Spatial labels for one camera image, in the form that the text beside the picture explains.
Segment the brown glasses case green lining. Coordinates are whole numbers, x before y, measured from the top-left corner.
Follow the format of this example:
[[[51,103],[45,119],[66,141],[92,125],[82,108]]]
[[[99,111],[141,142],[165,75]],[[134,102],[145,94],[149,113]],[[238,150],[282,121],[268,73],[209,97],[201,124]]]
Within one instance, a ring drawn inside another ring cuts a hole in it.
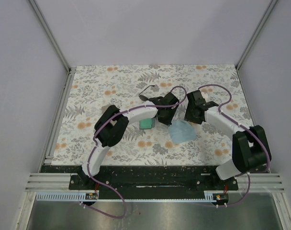
[[[106,110],[110,107],[110,105],[105,105],[101,108],[102,114],[106,112]]]

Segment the grey-blue glasses case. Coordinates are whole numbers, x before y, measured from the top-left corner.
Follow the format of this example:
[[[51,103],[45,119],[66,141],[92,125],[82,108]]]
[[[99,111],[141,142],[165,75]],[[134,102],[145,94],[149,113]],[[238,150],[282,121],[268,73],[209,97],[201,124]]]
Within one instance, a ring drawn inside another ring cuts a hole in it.
[[[147,118],[139,121],[139,128],[141,130],[153,129],[156,125],[156,120],[154,118]]]

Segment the black aviator sunglasses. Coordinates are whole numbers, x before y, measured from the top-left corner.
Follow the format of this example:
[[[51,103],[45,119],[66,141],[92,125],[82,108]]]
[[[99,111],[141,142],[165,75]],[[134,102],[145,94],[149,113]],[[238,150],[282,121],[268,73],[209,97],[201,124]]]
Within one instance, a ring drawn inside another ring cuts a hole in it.
[[[148,97],[148,92],[151,91],[152,89],[156,89],[158,85],[148,85],[145,87],[137,96],[141,101],[147,101],[149,99]]]

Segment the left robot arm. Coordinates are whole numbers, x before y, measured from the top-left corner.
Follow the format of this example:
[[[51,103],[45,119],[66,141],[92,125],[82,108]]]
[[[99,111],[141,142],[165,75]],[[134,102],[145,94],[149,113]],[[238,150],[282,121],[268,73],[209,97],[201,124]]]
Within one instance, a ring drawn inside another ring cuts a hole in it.
[[[78,171],[79,183],[85,189],[92,189],[100,166],[111,147],[117,145],[130,124],[145,119],[157,119],[169,126],[181,101],[171,92],[165,96],[147,98],[139,95],[143,101],[136,107],[121,110],[110,105],[95,124],[94,148]]]

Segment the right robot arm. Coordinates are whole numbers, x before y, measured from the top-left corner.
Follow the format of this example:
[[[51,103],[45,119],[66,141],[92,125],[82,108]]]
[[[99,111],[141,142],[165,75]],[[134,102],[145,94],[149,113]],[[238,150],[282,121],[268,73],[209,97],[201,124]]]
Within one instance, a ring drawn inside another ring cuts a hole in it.
[[[269,167],[272,156],[263,127],[240,124],[225,114],[221,105],[206,101],[199,90],[188,93],[187,99],[186,121],[213,125],[232,141],[231,160],[218,166],[216,174],[210,177],[214,189],[222,189],[233,176],[254,171],[262,165]]]

